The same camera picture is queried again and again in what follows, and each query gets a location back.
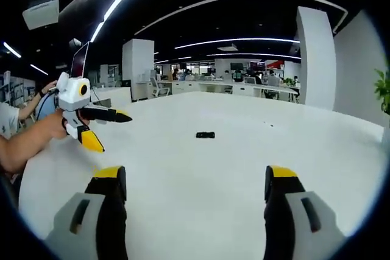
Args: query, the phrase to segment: potted plant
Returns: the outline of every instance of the potted plant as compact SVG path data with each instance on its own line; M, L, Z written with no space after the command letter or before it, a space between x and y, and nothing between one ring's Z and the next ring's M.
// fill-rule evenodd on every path
M375 83L375 93L377 94L377 99L381 100L381 110L384 111L387 115L390 115L390 75L387 70L386 73L378 69L375 70L380 79ZM385 127L382 137L383 145L390 152L390 125Z
M289 77L287 77L285 79L285 84L294 86L295 85L295 81L293 79L290 79Z

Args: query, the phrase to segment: person's arm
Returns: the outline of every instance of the person's arm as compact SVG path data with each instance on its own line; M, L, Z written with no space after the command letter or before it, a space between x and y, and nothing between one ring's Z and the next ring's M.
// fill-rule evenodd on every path
M54 82L51 82L49 83L48 85L46 85L42 90L41 92L45 95L48 93L49 89L55 87L55 84L57 83L57 81L54 81ZM37 94L33 99L32 101L30 101L27 106L25 106L23 109L20 109L19 111L19 120L25 120L27 119L31 114L32 112L35 110L35 108L37 107L37 105L39 104L39 101L41 100L41 96L39 94Z
M27 160L40 152L52 138L61 139L65 136L62 110L57 110L9 140L0 135L0 164L6 172L18 173Z

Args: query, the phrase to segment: person's hand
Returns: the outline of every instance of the person's hand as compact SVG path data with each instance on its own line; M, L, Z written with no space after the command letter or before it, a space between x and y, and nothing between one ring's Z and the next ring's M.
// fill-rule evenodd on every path
M49 122L49 129L51 132L51 136L57 139L63 139L66 137L66 130L62 127L62 109L58 109L53 114L50 114L47 119ZM88 125L90 122L88 120L82 119L82 122Z
M47 94L48 91L49 91L49 89L55 87L56 84L57 84L57 81L56 81L56 80L53 81L53 82L51 82L51 83L49 83L49 84L47 84L47 85L42 89L42 93L43 93L43 94Z

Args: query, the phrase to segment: white table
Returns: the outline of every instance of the white table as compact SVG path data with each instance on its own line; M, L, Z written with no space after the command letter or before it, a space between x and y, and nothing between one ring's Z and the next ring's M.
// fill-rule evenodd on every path
M125 107L132 102L130 88L95 88L91 91L92 102L99 100L111 99L112 108Z
M304 105L186 93L124 110L132 122L90 125L105 153L67 138L28 162L19 208L40 238L95 167L122 164L129 259L263 259L267 165L297 172L347 235L370 210L387 166L383 127ZM216 138L196 139L201 131Z
M208 91L208 88L214 88L214 91L217 93L224 93L225 88L231 86L233 89L233 95L240 96L255 96L261 97L261 92L263 90L278 91L279 93L288 93L293 96L292 101L295 102L295 96L297 92L291 88L285 86L268 86L268 85L254 85L251 83L244 82L233 82L233 81L167 81L162 80L158 83L165 86L169 86L172 94L178 93L188 93L191 91Z

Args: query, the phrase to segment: ceiling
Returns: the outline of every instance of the ceiling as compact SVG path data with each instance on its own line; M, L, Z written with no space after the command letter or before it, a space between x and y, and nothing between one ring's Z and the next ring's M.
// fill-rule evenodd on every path
M0 72L11 70L14 76L46 80L58 77L60 71L55 69L56 65L70 65L74 51L69 48L68 42L72 38L88 41L114 0L59 0L60 11L69 5L66 20L62 21L60 18L58 24L32 31L28 30L22 17L22 11L27 8L29 1L2 0L6 14L0 24L0 40L11 45L22 58L8 54L7 49L1 46ZM278 41L234 41L182 49L175 47L231 38L293 40L297 30L297 7L300 5L326 11L332 27L338 24L344 14L340 9L315 0L215 0L178 12L153 26L145 27L172 12L202 1L206 0L123 0L90 47L89 69L100 64L120 63L122 45L132 38L154 40L155 51L159 52L155 56L156 61L175 62L180 57L189 56L192 58L186 61L205 60L210 58L207 54L224 53L217 47L232 43L240 53L293 54L292 56L299 57L299 51L290 52L291 43ZM347 18L337 31L367 3L367 0L326 1L348 11ZM49 77L31 68L31 63L49 73Z

